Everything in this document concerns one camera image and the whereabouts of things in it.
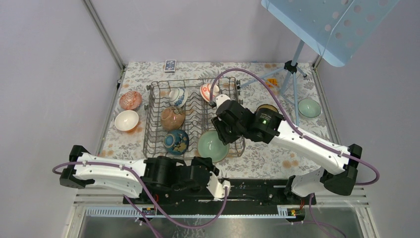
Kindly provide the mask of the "pale green bowl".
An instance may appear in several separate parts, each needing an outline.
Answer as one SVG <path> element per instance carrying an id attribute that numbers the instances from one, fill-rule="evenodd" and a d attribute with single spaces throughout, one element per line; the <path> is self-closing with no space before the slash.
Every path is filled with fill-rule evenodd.
<path id="1" fill-rule="evenodd" d="M 197 147 L 199 155 L 203 158 L 211 158 L 213 163 L 218 163 L 226 158 L 229 149 L 229 144 L 223 144 L 216 130 L 209 130 L 202 134 Z"/>

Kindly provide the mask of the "black patterned bowl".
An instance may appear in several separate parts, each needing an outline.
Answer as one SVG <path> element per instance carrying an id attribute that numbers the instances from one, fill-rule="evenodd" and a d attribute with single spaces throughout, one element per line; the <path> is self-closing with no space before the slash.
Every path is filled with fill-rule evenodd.
<path id="1" fill-rule="evenodd" d="M 256 111 L 259 111 L 261 109 L 270 109 L 271 111 L 278 113 L 278 109 L 274 105 L 271 105 L 271 104 L 262 104 L 257 107 Z"/>

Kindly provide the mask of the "green dotted white bowl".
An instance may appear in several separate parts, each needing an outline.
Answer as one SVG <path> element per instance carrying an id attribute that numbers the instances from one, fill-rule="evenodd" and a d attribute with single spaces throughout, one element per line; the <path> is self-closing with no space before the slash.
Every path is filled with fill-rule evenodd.
<path id="1" fill-rule="evenodd" d="M 298 102 L 299 113 L 308 118 L 316 118 L 321 114 L 320 104 L 310 98 L 302 99 Z"/>

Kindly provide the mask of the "orange bowl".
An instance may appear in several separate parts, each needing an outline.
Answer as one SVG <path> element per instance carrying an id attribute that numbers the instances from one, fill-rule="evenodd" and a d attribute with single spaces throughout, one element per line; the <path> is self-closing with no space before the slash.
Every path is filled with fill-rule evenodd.
<path id="1" fill-rule="evenodd" d="M 139 115 L 133 110 L 125 110 L 119 113 L 115 120 L 114 125 L 117 130 L 129 132 L 133 130 L 139 122 Z"/>

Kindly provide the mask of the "blue white zigzag bowl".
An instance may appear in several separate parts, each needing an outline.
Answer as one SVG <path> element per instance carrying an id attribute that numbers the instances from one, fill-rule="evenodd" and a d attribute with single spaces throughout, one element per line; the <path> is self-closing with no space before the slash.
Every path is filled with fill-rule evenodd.
<path id="1" fill-rule="evenodd" d="M 136 110 L 142 103 L 142 95 L 137 91 L 129 91 L 119 99 L 119 105 L 124 110 Z"/>

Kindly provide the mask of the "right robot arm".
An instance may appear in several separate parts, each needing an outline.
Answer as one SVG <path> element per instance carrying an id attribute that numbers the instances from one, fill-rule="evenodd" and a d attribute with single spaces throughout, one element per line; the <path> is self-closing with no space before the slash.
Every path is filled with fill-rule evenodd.
<path id="1" fill-rule="evenodd" d="M 320 191 L 349 196 L 356 184 L 358 162 L 348 156 L 361 155 L 361 147 L 335 146 L 307 133 L 298 132 L 278 111 L 260 106 L 253 113 L 225 95 L 215 100 L 216 116 L 212 118 L 223 144 L 243 137 L 252 142 L 276 145 L 300 153 L 320 165 L 320 168 L 302 176 L 291 176 L 284 188 L 284 198 L 297 204 L 304 197 Z"/>

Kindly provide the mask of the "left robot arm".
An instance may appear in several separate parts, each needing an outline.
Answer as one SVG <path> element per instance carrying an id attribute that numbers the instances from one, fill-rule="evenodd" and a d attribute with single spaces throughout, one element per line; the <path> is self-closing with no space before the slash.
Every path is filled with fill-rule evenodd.
<path id="1" fill-rule="evenodd" d="M 192 196 L 204 192 L 204 200 L 223 199 L 230 192 L 230 181 L 219 180 L 219 170 L 211 158 L 184 160 L 165 156 L 143 160 L 117 160 L 90 154 L 74 145 L 69 162 L 63 164 L 59 182 L 62 186 L 83 189 L 87 185 L 117 191 L 147 204 L 154 194 L 180 193 Z"/>

